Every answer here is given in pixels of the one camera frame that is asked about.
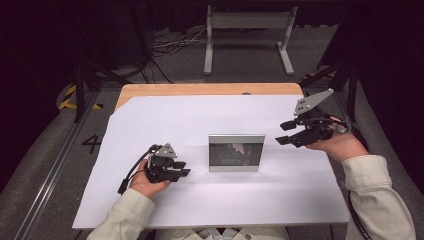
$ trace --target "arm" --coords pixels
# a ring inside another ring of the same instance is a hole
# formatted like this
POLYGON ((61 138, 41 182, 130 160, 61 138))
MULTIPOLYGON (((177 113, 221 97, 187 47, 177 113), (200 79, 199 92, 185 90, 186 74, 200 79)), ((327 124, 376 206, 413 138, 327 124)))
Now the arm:
MULTIPOLYGON (((146 160, 137 171, 143 170, 146 160)), ((106 219, 88 236, 88 239, 137 239, 155 208, 151 198, 169 186, 169 182, 152 184, 144 172, 134 175, 130 188, 109 210, 106 219)))
MULTIPOLYGON (((326 141, 306 146, 322 150, 340 162, 352 205, 372 239, 415 239, 411 215, 392 189, 386 159, 369 155, 353 134, 333 133, 326 141)), ((346 239, 363 239, 352 218, 346 239)))

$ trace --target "display screen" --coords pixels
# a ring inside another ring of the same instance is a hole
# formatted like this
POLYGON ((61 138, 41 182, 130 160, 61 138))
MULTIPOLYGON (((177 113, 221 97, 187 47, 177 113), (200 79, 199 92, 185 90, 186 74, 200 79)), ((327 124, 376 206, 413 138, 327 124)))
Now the display screen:
POLYGON ((258 166, 263 143, 210 143, 210 166, 258 166))

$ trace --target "person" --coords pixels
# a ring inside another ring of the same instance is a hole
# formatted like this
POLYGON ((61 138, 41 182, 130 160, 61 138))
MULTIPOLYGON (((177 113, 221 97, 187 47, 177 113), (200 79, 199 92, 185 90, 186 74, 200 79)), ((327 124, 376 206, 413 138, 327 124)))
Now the person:
MULTIPOLYGON (((342 164, 353 208, 372 239, 416 239, 411 215, 401 197, 392 189, 384 157, 370 155, 351 133, 334 132, 329 140, 306 147, 325 151, 342 164)), ((143 169, 145 164, 146 161, 142 161, 139 169, 143 169)), ((144 173, 137 174, 130 188, 88 239, 137 239, 155 208, 152 197, 168 186, 169 182, 152 184, 144 173)), ((216 229, 158 230, 156 239, 289 240, 289 236, 285 228, 247 227, 226 229, 222 235, 216 229)), ((352 217, 348 223, 346 239, 363 239, 352 217)))

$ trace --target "human hand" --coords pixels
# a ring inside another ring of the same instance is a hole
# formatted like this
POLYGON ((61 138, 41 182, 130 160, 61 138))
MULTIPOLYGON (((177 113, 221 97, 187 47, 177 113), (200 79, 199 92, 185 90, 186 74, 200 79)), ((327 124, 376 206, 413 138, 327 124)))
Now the human hand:
POLYGON ((147 160, 143 159, 143 161, 141 161, 137 169, 137 172, 138 171, 141 171, 141 172, 136 173, 133 176, 130 183, 130 188, 152 199, 153 196, 156 195, 156 193, 166 189, 169 186, 170 181, 163 181, 160 183, 151 183, 149 179, 147 178, 146 174, 144 173, 144 166, 146 166, 146 164, 147 164, 147 160))
POLYGON ((338 162, 346 159, 368 155, 368 151, 352 133, 333 132, 330 139, 305 146, 308 149, 321 150, 338 162))

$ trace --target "tabletop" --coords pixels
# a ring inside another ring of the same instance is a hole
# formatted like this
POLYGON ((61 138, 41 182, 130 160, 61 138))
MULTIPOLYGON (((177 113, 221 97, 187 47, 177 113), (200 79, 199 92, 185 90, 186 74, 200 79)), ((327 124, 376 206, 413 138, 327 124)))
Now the tabletop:
POLYGON ((275 140, 299 131, 280 124, 302 97, 293 83, 125 86, 73 228, 97 226, 128 169, 152 144, 165 143, 191 172, 155 196, 148 228, 346 223, 327 155, 275 140), (265 135, 258 171, 210 172, 210 134, 265 135))
POLYGON ((128 84, 119 95, 115 111, 132 97, 167 95, 302 94, 297 83, 196 83, 128 84))

